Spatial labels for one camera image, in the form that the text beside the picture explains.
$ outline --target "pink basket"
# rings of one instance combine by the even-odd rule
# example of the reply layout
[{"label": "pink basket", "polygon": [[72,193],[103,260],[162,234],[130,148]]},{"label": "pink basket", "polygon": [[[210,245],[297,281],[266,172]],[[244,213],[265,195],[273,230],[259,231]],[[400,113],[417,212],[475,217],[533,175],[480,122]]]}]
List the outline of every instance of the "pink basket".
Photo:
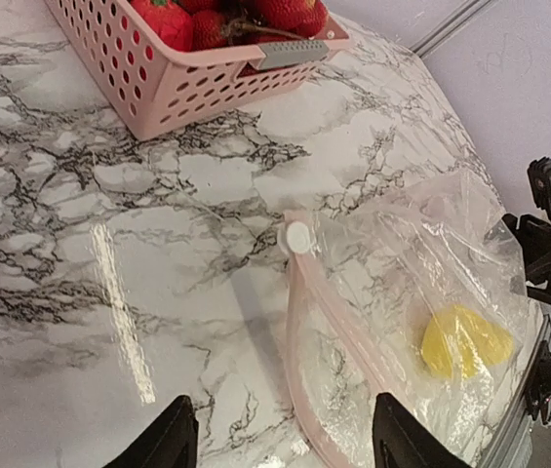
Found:
[{"label": "pink basket", "polygon": [[[349,46],[330,19],[313,41],[183,53],[166,46],[127,0],[46,0],[91,75],[138,139],[297,88]],[[240,77],[249,64],[259,73]]]}]

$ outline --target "transparent plastic bag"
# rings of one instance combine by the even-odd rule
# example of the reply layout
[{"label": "transparent plastic bag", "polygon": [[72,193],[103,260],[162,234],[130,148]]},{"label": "transparent plastic bag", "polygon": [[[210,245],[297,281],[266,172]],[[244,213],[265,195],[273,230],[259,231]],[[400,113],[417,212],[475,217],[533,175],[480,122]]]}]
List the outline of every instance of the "transparent plastic bag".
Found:
[{"label": "transparent plastic bag", "polygon": [[329,466],[374,466],[382,392],[462,456],[526,333],[522,250],[502,214],[466,171],[341,219],[286,213],[287,379]]}]

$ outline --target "yellow fruit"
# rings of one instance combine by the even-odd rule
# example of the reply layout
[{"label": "yellow fruit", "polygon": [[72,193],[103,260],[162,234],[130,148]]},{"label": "yellow fruit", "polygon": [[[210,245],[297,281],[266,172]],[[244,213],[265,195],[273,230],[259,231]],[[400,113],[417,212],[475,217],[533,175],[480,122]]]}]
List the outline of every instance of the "yellow fruit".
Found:
[{"label": "yellow fruit", "polygon": [[462,305],[434,315],[422,339],[422,359],[435,376],[475,376],[484,367],[507,361],[513,354],[511,334]]}]

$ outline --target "white wall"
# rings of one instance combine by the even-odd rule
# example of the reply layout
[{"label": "white wall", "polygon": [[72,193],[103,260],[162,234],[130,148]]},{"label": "white wall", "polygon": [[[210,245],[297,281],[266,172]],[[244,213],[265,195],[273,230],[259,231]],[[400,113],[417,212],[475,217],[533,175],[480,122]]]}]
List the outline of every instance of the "white wall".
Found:
[{"label": "white wall", "polygon": [[356,20],[406,47],[413,46],[467,0],[324,0],[334,13]]},{"label": "white wall", "polygon": [[527,166],[551,156],[551,0],[497,0],[424,61],[509,210],[533,212]]}]

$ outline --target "marble surface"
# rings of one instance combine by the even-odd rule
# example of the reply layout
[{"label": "marble surface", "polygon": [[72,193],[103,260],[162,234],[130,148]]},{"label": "marble surface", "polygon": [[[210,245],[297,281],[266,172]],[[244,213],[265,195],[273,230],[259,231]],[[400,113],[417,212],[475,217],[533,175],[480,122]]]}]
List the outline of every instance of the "marble surface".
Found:
[{"label": "marble surface", "polygon": [[284,380],[282,210],[489,183],[421,61],[344,25],[355,48],[299,90],[141,143],[41,0],[0,3],[0,468],[99,468],[179,393],[200,467],[320,466]]}]

